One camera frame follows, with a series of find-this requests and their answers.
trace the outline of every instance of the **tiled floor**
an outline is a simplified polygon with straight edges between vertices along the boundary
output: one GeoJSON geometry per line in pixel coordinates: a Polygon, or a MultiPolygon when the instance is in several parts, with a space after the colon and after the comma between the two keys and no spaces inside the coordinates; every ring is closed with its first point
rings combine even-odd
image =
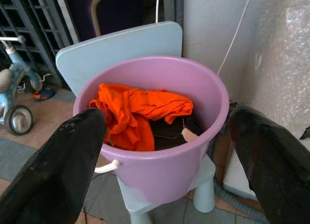
{"type": "MultiPolygon", "coordinates": [[[[70,94],[68,95],[65,93],[68,99],[72,101],[72,96],[70,94]]],[[[33,147],[35,149],[40,148],[51,136],[51,134],[57,129],[57,127],[64,122],[65,120],[69,119],[72,115],[72,108],[73,108],[73,102],[66,102],[62,99],[50,99],[43,102],[34,102],[32,99],[31,94],[21,94],[16,96],[16,103],[27,106],[35,119],[34,126],[32,130],[23,136],[14,136],[7,132],[7,130],[0,126],[0,139],[9,139],[12,141],[15,141],[19,144],[27,145],[30,147],[33,147]]],[[[224,173],[225,168],[225,161],[226,155],[222,156],[220,152],[226,152],[227,149],[225,149],[226,146],[218,147],[217,150],[219,152],[215,152],[215,162],[217,165],[217,176],[221,178],[224,173]]],[[[98,165],[102,166],[107,163],[106,159],[102,156],[100,156],[98,160],[98,165]]],[[[5,179],[0,178],[0,193],[2,193],[5,188],[9,185],[9,182],[5,179]]],[[[187,195],[188,198],[192,199],[193,197],[193,191],[189,192],[187,195]]],[[[257,206],[257,208],[260,208],[259,204],[253,203],[250,201],[250,204],[253,206],[257,206]]],[[[248,219],[248,222],[243,221],[237,221],[241,220],[243,217],[238,216],[246,216],[239,211],[237,211],[235,208],[230,206],[228,203],[226,203],[223,199],[216,196],[216,207],[219,209],[226,210],[230,213],[232,213],[235,217],[235,220],[233,223],[252,223],[250,219],[248,219]]],[[[83,212],[81,212],[78,221],[76,224],[84,224],[85,223],[85,215],[83,212]]],[[[87,223],[88,224],[105,224],[105,221],[102,221],[96,217],[93,217],[91,215],[87,214],[87,223]]]]}

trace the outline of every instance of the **stool backrest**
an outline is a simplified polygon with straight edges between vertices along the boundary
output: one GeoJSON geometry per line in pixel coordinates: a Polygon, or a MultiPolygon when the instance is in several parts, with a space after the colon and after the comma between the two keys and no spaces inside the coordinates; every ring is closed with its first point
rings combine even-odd
{"type": "Polygon", "coordinates": [[[144,25],[63,48],[56,66],[77,96],[91,78],[114,64],[151,55],[181,57],[182,37],[174,22],[144,25]]]}

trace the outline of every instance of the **white plastic stool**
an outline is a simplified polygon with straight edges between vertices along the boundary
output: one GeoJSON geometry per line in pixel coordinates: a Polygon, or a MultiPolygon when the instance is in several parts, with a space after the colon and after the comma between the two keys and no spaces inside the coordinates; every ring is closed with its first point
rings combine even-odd
{"type": "MultiPolygon", "coordinates": [[[[213,177],[215,165],[206,155],[200,165],[199,171],[188,191],[196,188],[194,194],[194,207],[203,213],[213,210],[215,205],[213,177]]],[[[129,187],[118,179],[126,209],[130,214],[131,224],[152,224],[148,211],[160,206],[139,200],[129,187]]]]}

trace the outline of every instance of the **white cable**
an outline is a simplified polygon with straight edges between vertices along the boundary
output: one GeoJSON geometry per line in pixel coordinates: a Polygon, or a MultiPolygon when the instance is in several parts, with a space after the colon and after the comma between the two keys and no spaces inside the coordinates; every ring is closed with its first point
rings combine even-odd
{"type": "Polygon", "coordinates": [[[225,55],[225,57],[224,57],[224,60],[223,60],[221,66],[219,67],[219,69],[218,69],[218,71],[217,71],[217,75],[219,75],[219,73],[221,72],[221,70],[222,70],[222,68],[223,68],[223,65],[225,64],[226,59],[227,59],[227,57],[228,57],[228,54],[230,53],[230,51],[231,51],[231,49],[232,49],[232,47],[233,47],[233,43],[234,43],[234,41],[235,41],[235,39],[236,39],[236,37],[237,37],[237,35],[238,35],[238,32],[239,32],[239,30],[240,30],[240,26],[241,26],[242,20],[243,20],[243,18],[244,18],[244,14],[246,13],[246,10],[247,10],[247,8],[248,8],[248,4],[249,4],[249,3],[250,3],[250,0],[247,0],[246,5],[245,5],[245,7],[244,7],[244,9],[243,9],[243,12],[242,12],[242,15],[241,15],[241,18],[240,18],[238,27],[237,27],[237,29],[236,29],[236,32],[235,32],[233,38],[232,38],[232,42],[231,42],[231,44],[230,44],[230,46],[229,46],[229,48],[228,48],[228,50],[227,50],[227,52],[226,52],[226,55],[225,55]]]}
{"type": "Polygon", "coordinates": [[[156,0],[155,23],[158,23],[158,13],[159,13],[159,0],[156,0]]]}

